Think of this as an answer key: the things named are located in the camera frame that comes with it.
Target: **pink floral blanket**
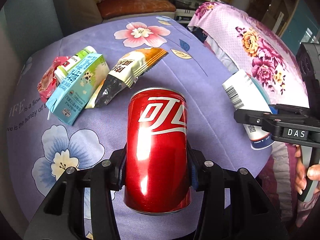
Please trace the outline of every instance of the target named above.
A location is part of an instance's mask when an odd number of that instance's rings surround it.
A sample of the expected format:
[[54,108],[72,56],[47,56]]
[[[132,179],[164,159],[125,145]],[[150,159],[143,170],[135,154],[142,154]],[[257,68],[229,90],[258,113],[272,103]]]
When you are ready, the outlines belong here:
[[[295,56],[262,23],[233,6],[205,2],[188,26],[201,28],[209,35],[207,39],[214,39],[238,69],[245,70],[263,86],[272,104],[309,107]],[[293,145],[274,143],[272,155],[259,174],[263,189],[284,222],[289,222],[297,210],[295,151]],[[308,209],[303,203],[298,204],[298,210]]]
[[256,78],[272,104],[308,107],[295,56],[263,24],[233,6],[205,2],[193,16],[189,27],[193,26],[212,37],[238,69]]

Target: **brown leather cushion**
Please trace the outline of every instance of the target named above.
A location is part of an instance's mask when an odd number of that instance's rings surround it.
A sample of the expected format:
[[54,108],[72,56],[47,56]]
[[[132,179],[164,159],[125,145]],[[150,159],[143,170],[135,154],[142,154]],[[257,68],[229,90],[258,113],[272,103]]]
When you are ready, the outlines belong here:
[[167,0],[104,0],[97,6],[105,20],[130,14],[176,11]]

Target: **purple tablecloth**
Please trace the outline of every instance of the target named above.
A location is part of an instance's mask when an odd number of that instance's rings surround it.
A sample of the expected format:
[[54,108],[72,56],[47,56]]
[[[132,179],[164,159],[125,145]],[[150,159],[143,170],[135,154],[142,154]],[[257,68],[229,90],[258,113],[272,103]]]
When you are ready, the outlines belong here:
[[[88,45],[104,55],[110,68],[137,48],[161,46],[169,54],[108,106],[83,110],[73,126],[64,125],[55,116],[48,121],[48,109],[38,100],[38,82],[56,56],[74,55]],[[147,87],[167,87],[185,96],[188,140],[194,149],[223,168],[246,167],[256,176],[267,162],[271,147],[253,151],[244,127],[233,120],[234,108],[221,87],[230,76],[194,35],[166,17],[139,17],[98,25],[36,52],[22,72],[7,128],[10,174],[27,219],[31,220],[44,195],[62,174],[64,164],[77,165],[79,169],[92,167],[123,148],[130,97]],[[173,239],[195,230],[202,193],[192,192],[190,206],[162,217],[142,215],[126,207],[123,190],[113,193],[113,198],[121,239]],[[86,234],[92,232],[89,199],[86,190]]]

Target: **red candy wrapper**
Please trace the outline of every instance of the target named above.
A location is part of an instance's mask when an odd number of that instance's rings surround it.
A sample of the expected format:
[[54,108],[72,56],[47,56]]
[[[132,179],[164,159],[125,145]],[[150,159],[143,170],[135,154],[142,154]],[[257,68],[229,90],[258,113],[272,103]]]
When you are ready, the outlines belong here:
[[52,62],[51,67],[46,71],[43,75],[41,81],[38,84],[38,91],[40,94],[41,101],[46,103],[48,98],[52,95],[52,93],[56,90],[58,84],[57,78],[54,76],[54,71],[56,68],[63,63],[65,63],[69,57],[56,57]]

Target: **red packaging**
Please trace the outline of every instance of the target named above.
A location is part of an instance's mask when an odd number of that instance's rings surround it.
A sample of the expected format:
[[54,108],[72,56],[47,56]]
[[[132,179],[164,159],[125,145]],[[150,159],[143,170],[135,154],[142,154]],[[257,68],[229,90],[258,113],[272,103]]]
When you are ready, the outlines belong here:
[[177,212],[190,204],[187,104],[166,88],[137,92],[128,110],[124,203],[147,215]]
[[41,101],[46,103],[48,98],[52,95],[52,93],[57,88],[57,79],[54,76],[54,71],[56,68],[63,63],[65,63],[69,57],[56,57],[54,61],[52,62],[51,67],[46,71],[46,73],[43,75],[41,81],[38,84],[38,91],[40,94]]

